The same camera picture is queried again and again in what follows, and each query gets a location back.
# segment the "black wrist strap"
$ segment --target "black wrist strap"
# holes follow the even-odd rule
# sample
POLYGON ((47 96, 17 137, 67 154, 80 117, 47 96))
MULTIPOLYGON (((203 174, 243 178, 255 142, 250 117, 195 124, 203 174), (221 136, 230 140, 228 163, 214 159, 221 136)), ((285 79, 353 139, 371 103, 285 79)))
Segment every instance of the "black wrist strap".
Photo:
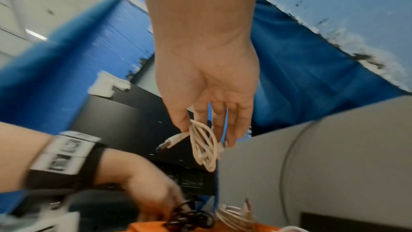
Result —
POLYGON ((26 189, 70 194, 93 186, 106 146, 97 137, 75 132, 62 134, 66 133, 71 137, 56 136, 34 161, 27 171, 26 189))

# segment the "human arm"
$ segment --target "human arm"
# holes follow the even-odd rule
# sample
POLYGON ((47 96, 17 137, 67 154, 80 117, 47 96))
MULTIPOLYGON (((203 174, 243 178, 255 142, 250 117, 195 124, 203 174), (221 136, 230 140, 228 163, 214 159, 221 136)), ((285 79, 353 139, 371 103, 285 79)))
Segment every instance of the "human arm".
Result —
MULTIPOLYGON (((33 160, 52 136, 0 122, 0 192, 23 188, 33 160)), ((105 149, 94 184, 117 183, 138 204, 141 220, 167 216, 183 201, 180 188, 141 156, 105 149)))
POLYGON ((259 64, 250 41, 255 0, 145 0, 154 33, 156 83, 173 123, 186 131, 187 108, 227 141, 247 132, 259 64))

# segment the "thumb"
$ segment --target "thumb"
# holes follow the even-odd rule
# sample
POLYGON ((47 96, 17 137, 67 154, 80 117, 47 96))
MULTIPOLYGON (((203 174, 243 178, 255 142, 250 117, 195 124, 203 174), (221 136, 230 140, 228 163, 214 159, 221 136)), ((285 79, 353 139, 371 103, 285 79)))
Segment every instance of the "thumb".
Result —
POLYGON ((189 130, 190 117, 187 109, 171 109, 167 108, 169 116, 173 124, 180 129, 181 132, 189 130))

